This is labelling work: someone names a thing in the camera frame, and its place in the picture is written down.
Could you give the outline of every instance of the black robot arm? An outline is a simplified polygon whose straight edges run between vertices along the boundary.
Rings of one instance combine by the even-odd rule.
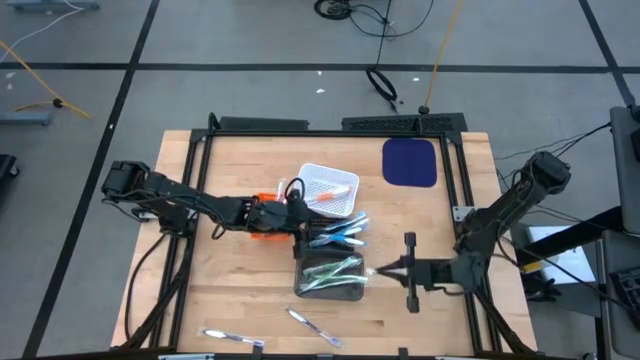
[[[412,313],[420,311],[416,293],[418,286],[426,291],[446,291],[438,284],[462,286],[465,293],[476,295],[514,353],[534,353],[509,327],[480,284],[487,275],[491,256],[500,237],[547,195],[564,190],[571,174],[567,164],[546,151],[533,155],[518,173],[519,181],[512,184],[491,206],[470,211],[456,224],[454,250],[458,256],[453,259],[416,259],[416,235],[405,233],[406,254],[394,263],[377,268],[376,272],[398,280],[408,289],[407,308]],[[405,268],[406,275],[393,271]]]
[[[175,236],[194,231],[189,221],[194,212],[209,216],[225,230],[259,233],[293,233],[308,219],[308,209],[302,200],[304,194],[297,189],[287,193],[286,205],[276,201],[258,202],[257,197],[252,196],[215,197],[150,171],[140,162],[115,161],[102,192],[104,201],[134,203],[154,214],[161,231]]]

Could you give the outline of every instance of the navy blue towel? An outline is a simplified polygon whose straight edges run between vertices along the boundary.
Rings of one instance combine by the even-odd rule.
[[[382,146],[382,175],[393,185],[432,187],[438,178],[433,144],[426,140],[387,140]]]

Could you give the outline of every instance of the wire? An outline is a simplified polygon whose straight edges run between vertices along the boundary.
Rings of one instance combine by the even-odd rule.
[[[429,9],[427,10],[427,13],[424,15],[424,17],[418,23],[417,26],[415,26],[413,29],[411,29],[409,31],[405,31],[405,32],[399,33],[399,34],[396,33],[396,34],[393,34],[393,35],[389,35],[385,31],[383,31],[382,34],[371,33],[371,32],[368,32],[368,31],[364,30],[361,26],[359,26],[358,23],[356,23],[356,21],[353,19],[352,15],[349,16],[349,19],[351,20],[353,25],[355,25],[356,28],[358,28],[358,30],[360,30],[362,33],[364,33],[366,35],[375,36],[375,37],[381,37],[381,38],[397,39],[399,37],[406,36],[406,35],[409,35],[409,34],[412,34],[412,33],[416,32],[416,31],[418,31],[418,29],[420,29],[420,27],[422,27],[422,25],[424,25],[424,23],[427,21],[427,18],[429,17],[429,14],[431,14],[431,9],[433,8],[433,3],[434,3],[434,0],[431,0],[431,3],[429,4]],[[375,11],[378,14],[378,16],[380,17],[380,20],[378,22],[386,23],[387,26],[391,27],[391,24],[389,23],[388,16],[383,17],[382,14],[380,14],[380,12],[378,10],[374,9],[373,7],[371,7],[369,5],[359,4],[359,5],[353,6],[352,9],[356,10],[356,9],[358,9],[360,7],[368,8],[368,9],[371,9],[371,10]]]
[[[509,184],[507,184],[507,180],[505,180],[505,177],[500,172],[500,169],[496,168],[496,173],[498,173],[498,176],[500,177],[500,180],[502,180],[502,183],[504,184],[505,189],[508,189],[509,188]]]
[[[498,248],[500,249],[501,254],[493,254],[492,256],[501,257],[501,258],[507,260],[508,262],[510,262],[511,265],[513,265],[515,267],[518,267],[518,262],[514,258],[512,258],[511,256],[509,256],[507,254],[507,251],[502,246],[502,241],[498,241]]]
[[[142,264],[144,263],[144,261],[149,257],[149,255],[151,255],[151,253],[158,248],[158,246],[160,246],[160,244],[162,243],[162,240],[164,240],[167,237],[167,234],[162,234],[162,236],[160,236],[160,238],[158,240],[156,240],[156,242],[151,245],[151,247],[149,248],[149,250],[147,250],[146,253],[144,253],[144,255],[142,255],[142,258],[140,258],[140,261],[138,261],[138,264],[136,264],[136,267],[133,269],[133,272],[131,273],[131,279],[129,279],[129,289],[127,289],[127,300],[125,302],[125,307],[124,307],[124,336],[127,338],[127,341],[131,339],[131,333],[129,332],[129,315],[131,312],[131,298],[133,295],[133,283],[136,280],[136,275],[138,275],[138,271],[140,271],[140,268],[142,267]]]
[[[7,46],[7,44],[5,44],[2,40],[0,40],[0,46],[5,48],[7,50],[7,52],[9,54],[11,54],[11,56],[13,56],[40,83],[40,85],[42,85],[45,89],[47,89],[47,91],[49,91],[49,93],[51,95],[53,95],[55,97],[54,102],[55,102],[56,99],[58,99],[58,100],[60,100],[60,105],[61,106],[68,107],[71,110],[79,113],[80,115],[84,116],[87,119],[89,119],[91,117],[84,110],[82,110],[82,109],[72,105],[70,102],[64,100],[62,98],[62,96],[60,96],[57,92],[55,92],[53,89],[51,89],[51,87],[49,87],[49,85],[47,85],[47,83],[44,82],[44,80],[42,80],[40,78],[38,73],[33,71],[31,69],[31,67],[29,67],[29,65],[27,65],[27,63],[25,63],[24,60],[22,60],[22,58],[20,58],[20,56],[18,56],[18,54],[16,54],[11,48],[9,48],[9,46]],[[29,107],[32,107],[32,106],[36,106],[36,105],[39,105],[39,104],[41,104],[41,103],[25,105],[25,106],[20,107],[19,109],[26,109],[26,108],[29,108]]]
[[[568,221],[568,222],[573,222],[573,223],[579,222],[577,220],[565,218],[565,217],[562,217],[562,216],[558,216],[556,214],[553,214],[553,213],[550,213],[550,212],[544,211],[544,210],[529,211],[527,214],[537,214],[537,213],[546,214],[546,215],[549,215],[549,216],[554,217],[556,219],[560,219],[560,220],[564,220],[564,221]]]
[[[299,197],[295,197],[294,194],[291,193],[292,190],[294,190],[293,185],[295,183],[300,183],[300,195]],[[306,194],[306,186],[304,184],[304,180],[302,180],[302,178],[299,177],[294,177],[293,179],[291,179],[291,181],[289,181],[289,184],[287,185],[287,187],[284,189],[284,197],[289,201],[295,201],[298,199],[304,199],[304,196]]]
[[[27,105],[22,105],[22,106],[18,106],[17,108],[13,109],[13,111],[22,111],[22,110],[26,110],[32,107],[36,107],[36,106],[44,106],[44,105],[51,105],[51,101],[41,101],[39,103],[33,103],[33,104],[27,104]]]
[[[513,154],[511,154],[511,155],[507,155],[507,156],[502,156],[502,157],[493,158],[493,160],[495,160],[495,161],[499,161],[499,160],[506,160],[506,159],[510,159],[510,158],[512,158],[512,157],[516,157],[516,156],[518,156],[518,155],[525,155],[525,154],[528,154],[528,153],[533,152],[533,151],[536,151],[536,150],[542,150],[542,149],[546,149],[546,148],[552,147],[552,146],[557,145],[557,144],[559,144],[559,143],[561,143],[561,142],[571,141],[571,140],[573,140],[573,139],[575,139],[575,138],[578,138],[578,137],[580,137],[580,136],[583,136],[583,135],[585,135],[585,134],[588,134],[588,132],[585,132],[585,133],[582,133],[582,134],[577,134],[577,135],[574,135],[574,136],[569,137],[569,138],[566,138],[566,139],[558,140],[558,141],[556,141],[556,142],[554,142],[554,143],[551,143],[551,144],[538,146],[538,147],[535,147],[535,148],[532,148],[532,149],[529,149],[529,150],[519,151],[519,152],[517,152],[517,153],[513,153]]]
[[[391,11],[391,0],[387,1],[387,11],[384,14],[384,21],[382,22],[382,34],[380,37],[380,47],[378,48],[378,59],[376,59],[376,67],[380,64],[380,56],[382,55],[382,45],[384,44],[384,34],[387,33],[387,23],[389,22],[389,12]]]
[[[560,151],[560,150],[562,149],[562,151],[560,151],[560,153],[559,153],[559,154],[557,154],[557,155],[556,155],[556,157],[560,157],[560,156],[562,156],[562,154],[564,154],[565,152],[569,151],[569,149],[571,149],[572,147],[574,147],[577,143],[579,143],[581,140],[583,140],[583,139],[584,139],[584,138],[586,138],[587,136],[592,135],[592,134],[595,134],[596,132],[598,132],[598,131],[600,131],[600,130],[602,130],[602,129],[604,129],[604,128],[607,128],[607,127],[609,127],[609,126],[611,126],[611,123],[607,123],[607,124],[605,124],[605,125],[602,125],[602,126],[600,126],[600,127],[597,127],[597,128],[595,128],[595,129],[593,129],[593,130],[589,131],[588,133],[586,133],[586,134],[582,135],[582,137],[580,137],[580,138],[578,138],[578,139],[574,140],[573,142],[571,142],[571,143],[569,143],[569,144],[565,144],[564,146],[561,146],[559,149],[556,149],[556,150],[554,151],[554,152],[557,152],[557,151]]]
[[[124,211],[123,208],[121,208],[120,206],[118,206],[118,204],[114,203],[113,201],[109,201],[107,199],[102,199],[101,201],[103,204],[107,204],[107,205],[111,205],[114,208],[118,209],[121,213],[123,213],[124,215],[126,215],[127,217],[130,217],[131,219],[135,220],[136,222],[141,223],[142,220],[138,219],[137,217],[129,214],[128,212]]]
[[[575,222],[583,222],[583,223],[589,224],[589,225],[591,225],[591,226],[598,227],[598,228],[600,228],[600,229],[602,229],[602,230],[612,230],[612,229],[609,229],[609,228],[607,228],[607,227],[605,227],[605,226],[602,226],[602,225],[596,224],[596,223],[591,222],[591,221],[582,220],[582,219],[577,218],[577,217],[575,217],[575,216],[573,216],[573,215],[569,215],[569,214],[567,214],[567,213],[564,213],[564,212],[562,212],[562,211],[558,211],[558,210],[552,209],[552,208],[547,207],[547,206],[543,206],[543,205],[540,205],[540,204],[537,204],[537,205],[535,205],[535,206],[537,206],[537,207],[539,207],[539,208],[542,208],[542,209],[545,209],[545,210],[548,210],[548,211],[552,211],[552,212],[557,213],[557,214],[560,214],[561,216],[565,216],[565,217],[567,217],[567,218],[573,219],[573,221],[575,221]]]
[[[515,249],[518,249],[518,250],[522,251],[523,253],[526,253],[526,254],[528,254],[528,255],[530,255],[530,256],[533,256],[534,258],[536,258],[536,259],[538,259],[538,260],[540,260],[540,261],[545,261],[545,262],[549,263],[550,265],[552,265],[552,266],[554,266],[555,268],[557,268],[558,270],[562,271],[563,273],[565,273],[565,275],[567,275],[568,277],[572,278],[573,280],[575,280],[575,281],[576,281],[576,282],[578,282],[579,284],[584,285],[584,286],[588,287],[589,289],[593,290],[593,291],[594,291],[596,294],[598,294],[601,298],[603,298],[603,299],[605,299],[605,300],[607,300],[607,301],[609,301],[609,302],[612,302],[612,303],[614,303],[614,304],[616,304],[616,305],[620,306],[621,308],[623,308],[623,309],[625,309],[625,310],[629,311],[629,312],[630,312],[630,313],[632,313],[632,314],[635,314],[636,316],[640,316],[640,312],[638,312],[638,311],[636,311],[636,310],[634,310],[634,309],[632,309],[632,308],[628,307],[627,305],[623,304],[622,302],[620,302],[620,301],[618,301],[618,300],[616,300],[616,299],[612,298],[611,296],[609,296],[609,295],[608,295],[608,294],[606,294],[605,292],[601,291],[601,290],[600,290],[600,289],[598,289],[597,287],[595,287],[595,286],[593,286],[593,285],[591,285],[591,284],[589,284],[589,283],[585,282],[584,280],[582,280],[582,279],[578,278],[577,276],[573,275],[573,274],[572,274],[572,273],[570,273],[567,269],[565,269],[565,268],[563,268],[562,266],[560,266],[560,265],[556,264],[555,262],[553,262],[553,261],[551,261],[551,260],[549,260],[549,259],[547,259],[547,258],[544,258],[544,257],[542,257],[542,256],[540,256],[540,255],[538,255],[538,254],[535,254],[535,253],[533,253],[533,252],[529,251],[528,249],[526,249],[526,248],[524,248],[524,247],[522,247],[522,246],[516,245],[516,243],[514,243],[511,239],[509,239],[509,238],[507,238],[507,237],[504,237],[504,236],[503,236],[503,238],[504,238],[505,240],[507,240],[507,241],[511,244],[511,246],[513,246]]]
[[[130,191],[128,193],[124,193],[118,196],[112,196],[114,198],[118,198],[118,199],[125,199],[128,196],[131,195],[136,195],[136,194],[141,194],[141,195],[152,195],[154,196],[154,194],[150,191],[142,191],[142,190],[133,190]],[[222,217],[222,215],[220,215],[220,212],[216,211],[215,209],[211,208],[209,206],[209,204],[205,203],[204,201],[202,201],[202,199],[200,199],[200,197],[195,196],[195,195],[189,195],[189,194],[176,194],[176,195],[167,195],[167,196],[157,196],[157,197],[150,197],[148,199],[136,199],[134,202],[136,204],[143,204],[146,202],[151,202],[151,201],[158,201],[158,200],[171,200],[171,199],[176,199],[176,198],[187,198],[187,199],[193,199],[195,200],[197,203],[199,203],[200,205],[204,206],[205,208],[207,208],[207,210],[209,210],[209,212],[211,212],[218,220],[219,225],[222,226],[225,230],[226,230],[226,224],[225,224],[225,219],[224,217]]]
[[[28,38],[34,36],[34,35],[38,35],[41,32],[48,30],[50,27],[52,27],[53,25],[57,24],[58,22],[62,21],[64,18],[69,17],[71,15],[77,14],[81,11],[84,10],[84,8],[81,7],[77,7],[72,5],[71,3],[69,3],[69,1],[67,0],[62,0],[64,1],[65,4],[67,4],[70,8],[72,8],[74,11],[70,11],[60,17],[58,17],[57,19],[55,19],[54,21],[52,21],[49,25],[43,27],[42,29],[36,30],[34,32],[32,32],[31,34],[25,35],[23,37],[21,37],[20,39],[18,39],[16,42],[13,43],[13,45],[11,45],[11,47],[9,47],[9,49],[13,50],[16,46],[18,46],[21,42],[23,42],[24,40],[27,40]],[[2,62],[7,58],[7,56],[9,56],[10,52],[7,50],[4,55],[2,55],[2,57],[0,58],[0,64],[2,64]]]
[[[456,5],[456,9],[453,12],[453,16],[451,16],[451,21],[449,21],[449,27],[447,28],[447,33],[444,35],[444,40],[442,40],[442,44],[440,45],[440,50],[438,50],[436,63],[434,64],[433,71],[431,72],[431,80],[429,81],[429,91],[427,92],[427,99],[424,101],[425,107],[429,107],[429,100],[431,100],[431,92],[433,90],[433,84],[436,81],[438,66],[440,65],[440,61],[442,60],[442,54],[444,54],[444,49],[447,47],[447,43],[449,42],[449,38],[451,37],[451,33],[453,32],[453,27],[455,26],[456,20],[460,15],[460,9],[462,9],[463,4],[464,4],[464,0],[458,0],[458,5]]]

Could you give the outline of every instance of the wooden tabletop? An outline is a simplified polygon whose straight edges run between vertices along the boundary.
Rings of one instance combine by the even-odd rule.
[[[165,132],[156,171],[176,181],[181,179],[189,135],[189,131]],[[463,139],[476,206],[487,206],[500,196],[488,136],[465,133]],[[434,147],[438,181],[431,188],[393,186],[383,179],[385,141],[381,138],[217,137],[213,142],[205,191],[214,196],[274,192],[279,178],[296,176],[304,163],[349,171],[360,177],[355,211],[365,210],[371,219],[369,229],[360,236],[369,246],[358,250],[366,267],[390,263],[404,254],[403,234],[407,231],[417,234],[417,257],[455,256],[437,140]],[[192,186],[197,178],[201,148],[196,155]],[[457,195],[461,198],[453,147],[450,154]],[[411,355],[473,354],[461,296],[419,290],[421,311],[410,314],[405,307],[406,289],[390,279],[374,276],[365,287],[363,299],[357,302],[302,299],[293,293],[292,242],[254,240],[242,232],[227,232],[221,240],[214,241],[211,240],[213,229],[210,219],[201,217],[179,351],[251,351],[250,345],[201,334],[204,328],[214,328],[264,340],[265,353],[393,355],[399,347],[406,347]],[[158,237],[155,222],[141,226],[131,269]],[[136,278],[132,330],[157,300],[167,245],[168,240],[147,259]],[[518,270],[496,258],[491,262],[489,276],[497,308],[524,343],[536,348]],[[113,345],[124,342],[124,298],[122,304]],[[340,338],[343,349],[332,347],[291,318],[285,313],[288,306]],[[484,348],[489,349],[485,317],[480,306],[477,307]],[[167,343],[172,313],[170,305],[161,343]]]

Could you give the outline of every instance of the white basket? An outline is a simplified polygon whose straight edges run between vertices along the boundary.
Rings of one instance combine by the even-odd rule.
[[[353,212],[360,178],[350,172],[332,169],[322,165],[304,164],[298,177],[304,181],[305,198],[315,197],[338,186],[350,186],[352,191],[336,199],[309,205],[309,209],[329,217],[346,218]]]

